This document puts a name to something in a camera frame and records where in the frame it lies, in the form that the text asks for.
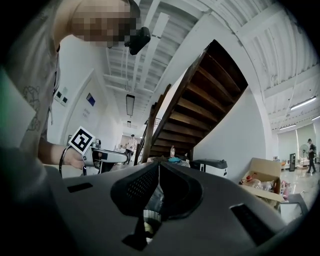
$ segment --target plastic bottle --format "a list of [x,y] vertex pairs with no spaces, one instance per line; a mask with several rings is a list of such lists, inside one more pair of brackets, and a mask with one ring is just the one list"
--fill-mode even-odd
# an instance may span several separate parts
[[175,152],[176,152],[175,146],[172,145],[172,147],[171,147],[171,149],[170,149],[170,157],[171,157],[171,158],[174,158],[174,157],[175,157]]

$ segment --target wooden staircase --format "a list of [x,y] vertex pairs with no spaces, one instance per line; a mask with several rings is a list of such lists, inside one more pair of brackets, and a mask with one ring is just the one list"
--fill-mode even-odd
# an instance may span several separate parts
[[172,145],[176,155],[190,152],[221,122],[247,86],[236,63],[214,40],[188,68],[150,145],[144,144],[144,148],[151,146],[148,156],[168,157]]

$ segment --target cardboard box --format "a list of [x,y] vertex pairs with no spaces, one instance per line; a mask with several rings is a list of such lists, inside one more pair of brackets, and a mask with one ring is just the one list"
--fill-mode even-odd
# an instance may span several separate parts
[[280,174],[281,163],[266,159],[252,158],[249,170],[245,173],[242,179],[245,180],[248,175],[253,175],[254,179],[258,179],[261,182],[274,181],[274,191],[272,193],[246,185],[240,186],[251,194],[267,202],[271,207],[278,209],[280,203],[285,201],[284,198],[280,195]]

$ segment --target pink item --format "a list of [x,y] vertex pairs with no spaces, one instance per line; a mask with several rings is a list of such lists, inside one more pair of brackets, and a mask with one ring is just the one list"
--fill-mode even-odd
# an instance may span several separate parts
[[289,189],[286,187],[283,191],[283,198],[284,199],[287,199],[288,198],[288,195],[289,195]]
[[286,182],[283,180],[282,182],[281,182],[281,189],[284,189],[286,187]]

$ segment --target fluorescent light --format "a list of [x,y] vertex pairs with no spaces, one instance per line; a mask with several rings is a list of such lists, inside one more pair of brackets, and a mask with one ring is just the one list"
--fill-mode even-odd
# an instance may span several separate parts
[[296,126],[296,124],[294,124],[294,125],[290,125],[290,126],[287,126],[287,127],[283,127],[283,128],[280,128],[280,129],[279,129],[279,131],[281,131],[281,130],[283,130],[283,129],[287,129],[287,128],[295,127],[295,126]]
[[301,103],[299,103],[299,104],[297,104],[297,105],[292,106],[292,107],[290,108],[290,110],[295,110],[295,109],[300,108],[300,107],[302,107],[302,106],[304,106],[304,105],[307,105],[307,104],[309,104],[310,102],[315,101],[316,98],[317,98],[316,96],[313,96],[313,97],[311,97],[310,99],[307,99],[307,100],[305,100],[305,101],[303,101],[303,102],[301,102]]
[[128,116],[133,116],[134,114],[134,104],[135,104],[135,96],[127,94],[125,97],[126,101],[126,114]]
[[320,115],[318,115],[317,117],[311,119],[311,121],[316,120],[316,119],[318,119],[318,118],[320,118]]

